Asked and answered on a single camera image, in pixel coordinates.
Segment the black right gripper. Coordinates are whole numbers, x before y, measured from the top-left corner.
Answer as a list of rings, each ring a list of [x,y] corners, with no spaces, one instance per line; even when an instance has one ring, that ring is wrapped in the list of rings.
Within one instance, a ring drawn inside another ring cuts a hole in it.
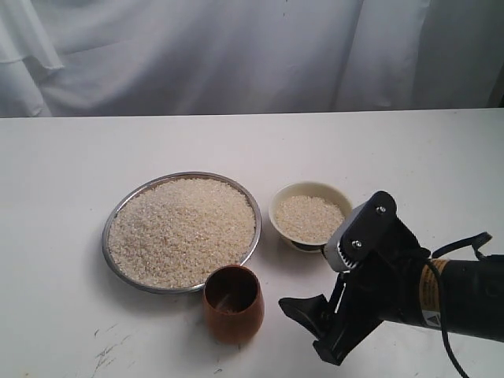
[[[322,361],[341,364],[383,321],[425,326],[418,286],[427,256],[416,236],[395,218],[366,258],[338,275],[329,301],[317,295],[281,298],[278,304],[312,335],[328,331],[313,347]]]

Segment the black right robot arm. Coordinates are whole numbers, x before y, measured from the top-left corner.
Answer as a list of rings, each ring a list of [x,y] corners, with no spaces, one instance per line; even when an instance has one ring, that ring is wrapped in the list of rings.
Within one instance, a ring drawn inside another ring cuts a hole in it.
[[[364,257],[337,276],[330,298],[282,298],[284,314],[307,329],[323,361],[344,358],[383,322],[503,340],[503,256],[484,255],[482,232],[435,252],[398,219],[356,220],[337,243],[361,244]]]

